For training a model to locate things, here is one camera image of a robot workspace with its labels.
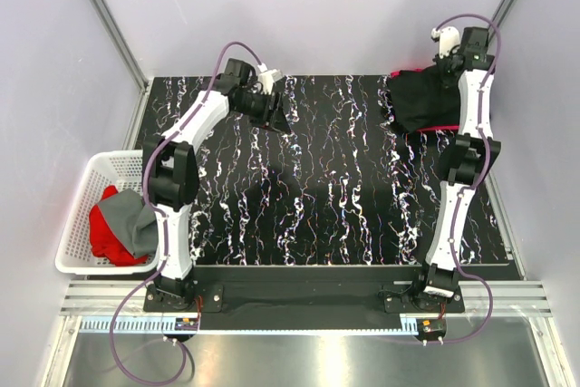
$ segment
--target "plastic basket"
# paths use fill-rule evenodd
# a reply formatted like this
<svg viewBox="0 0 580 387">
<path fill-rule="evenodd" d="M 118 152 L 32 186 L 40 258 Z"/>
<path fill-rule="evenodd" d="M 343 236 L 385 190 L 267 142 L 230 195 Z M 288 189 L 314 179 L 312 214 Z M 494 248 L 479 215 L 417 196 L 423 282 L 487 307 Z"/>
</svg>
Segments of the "plastic basket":
<svg viewBox="0 0 580 387">
<path fill-rule="evenodd" d="M 124 150 L 96 154 L 89 160 L 56 254 L 54 263 L 59 271 L 113 276 L 148 272 L 157 265 L 159 250 L 141 265 L 112 265 L 107 258 L 92 255 L 89 241 L 89 212 L 101 200 L 106 187 L 115 185 L 119 192 L 133 189 L 141 193 L 142 156 L 142 150 Z"/>
</svg>

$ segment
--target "white wall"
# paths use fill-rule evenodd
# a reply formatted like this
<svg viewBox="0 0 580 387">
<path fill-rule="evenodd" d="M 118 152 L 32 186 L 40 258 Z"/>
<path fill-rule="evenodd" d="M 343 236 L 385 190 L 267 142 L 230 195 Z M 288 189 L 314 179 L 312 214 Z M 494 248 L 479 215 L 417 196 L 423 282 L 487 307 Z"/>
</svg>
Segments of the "white wall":
<svg viewBox="0 0 580 387">
<path fill-rule="evenodd" d="M 492 88 L 495 172 L 530 278 L 541 279 L 575 377 L 580 342 L 577 0 L 518 0 Z"/>
<path fill-rule="evenodd" d="M 221 47 L 250 44 L 291 74 L 385 73 L 429 63 L 430 29 L 499 0 L 107 0 L 148 75 L 210 74 Z"/>
<path fill-rule="evenodd" d="M 138 91 L 89 0 L 0 0 L 0 373 L 30 387 L 68 276 L 54 255 L 90 156 L 118 149 Z"/>
</svg>

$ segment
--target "folded cloth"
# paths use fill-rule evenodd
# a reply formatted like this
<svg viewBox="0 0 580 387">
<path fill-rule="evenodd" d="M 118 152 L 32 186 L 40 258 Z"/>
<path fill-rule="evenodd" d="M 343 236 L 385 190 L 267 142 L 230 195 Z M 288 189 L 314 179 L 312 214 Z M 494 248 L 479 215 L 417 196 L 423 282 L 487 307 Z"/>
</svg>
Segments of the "folded cloth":
<svg viewBox="0 0 580 387">
<path fill-rule="evenodd" d="M 157 250 L 157 221 L 153 209 L 131 189 L 123 190 L 98 204 L 107 226 L 134 257 Z"/>
<path fill-rule="evenodd" d="M 437 65 L 422 71 L 400 71 L 387 80 L 397 121 L 407 132 L 459 124 L 459 88 L 441 79 Z"/>
<path fill-rule="evenodd" d="M 114 186 L 109 186 L 104 190 L 102 199 L 110 198 L 117 193 Z M 134 266 L 147 261 L 147 256 L 135 258 L 125 249 L 111 232 L 98 204 L 94 205 L 89 213 L 89 224 L 89 239 L 94 256 L 107 257 L 115 266 Z"/>
</svg>

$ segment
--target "marbled surface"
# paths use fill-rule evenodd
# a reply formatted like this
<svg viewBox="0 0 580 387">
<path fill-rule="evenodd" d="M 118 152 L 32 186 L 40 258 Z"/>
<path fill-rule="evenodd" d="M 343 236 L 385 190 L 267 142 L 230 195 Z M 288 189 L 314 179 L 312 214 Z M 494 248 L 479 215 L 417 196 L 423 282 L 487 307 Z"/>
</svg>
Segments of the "marbled surface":
<svg viewBox="0 0 580 387">
<path fill-rule="evenodd" d="M 235 113 L 222 121 L 198 152 L 200 191 L 190 224 L 196 262 L 417 263 L 433 236 L 437 161 L 452 133 L 398 133 L 384 100 L 386 78 L 284 78 L 277 89 L 292 135 L 252 129 Z M 202 77 L 156 78 L 138 146 L 177 121 L 204 84 Z M 483 187 L 462 248 L 464 263 L 507 261 Z"/>
</svg>

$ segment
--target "black cloth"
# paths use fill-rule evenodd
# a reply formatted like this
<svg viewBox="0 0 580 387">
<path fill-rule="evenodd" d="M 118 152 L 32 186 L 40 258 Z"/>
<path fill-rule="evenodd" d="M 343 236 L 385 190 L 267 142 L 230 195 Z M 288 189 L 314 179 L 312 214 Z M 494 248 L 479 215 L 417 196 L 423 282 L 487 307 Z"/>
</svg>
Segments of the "black cloth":
<svg viewBox="0 0 580 387">
<path fill-rule="evenodd" d="M 437 65 L 421 72 L 402 70 L 387 80 L 397 121 L 407 132 L 459 125 L 461 98 L 457 82 L 444 83 Z"/>
</svg>

